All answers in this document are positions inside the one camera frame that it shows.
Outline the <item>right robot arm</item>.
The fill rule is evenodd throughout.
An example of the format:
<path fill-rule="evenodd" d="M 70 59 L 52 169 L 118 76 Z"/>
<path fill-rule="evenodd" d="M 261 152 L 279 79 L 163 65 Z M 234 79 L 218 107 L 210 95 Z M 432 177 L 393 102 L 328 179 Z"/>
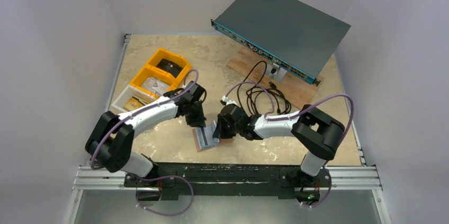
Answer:
<path fill-rule="evenodd" d="M 302 110 L 284 115 L 247 115 L 236 102 L 223 99 L 225 106 L 217 116 L 214 138 L 230 139 L 240 135 L 246 140 L 295 137 L 307 149 L 297 178 L 310 185 L 321 168 L 335 158 L 347 132 L 345 126 L 317 107 L 306 104 Z"/>

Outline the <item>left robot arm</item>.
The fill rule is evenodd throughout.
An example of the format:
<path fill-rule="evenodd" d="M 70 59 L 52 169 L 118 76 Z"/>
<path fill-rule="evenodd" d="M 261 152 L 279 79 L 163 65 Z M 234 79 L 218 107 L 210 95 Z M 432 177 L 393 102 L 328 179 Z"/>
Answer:
<path fill-rule="evenodd" d="M 91 133 L 85 150 L 109 172 L 124 171 L 137 175 L 144 186 L 157 182 L 158 172 L 154 162 L 144 155 L 132 151 L 136 136 L 154 126 L 174 118 L 184 117 L 188 126 L 204 128 L 201 97 L 205 88 L 191 81 L 185 88 L 166 92 L 162 97 L 133 111 L 114 114 L 103 113 Z"/>

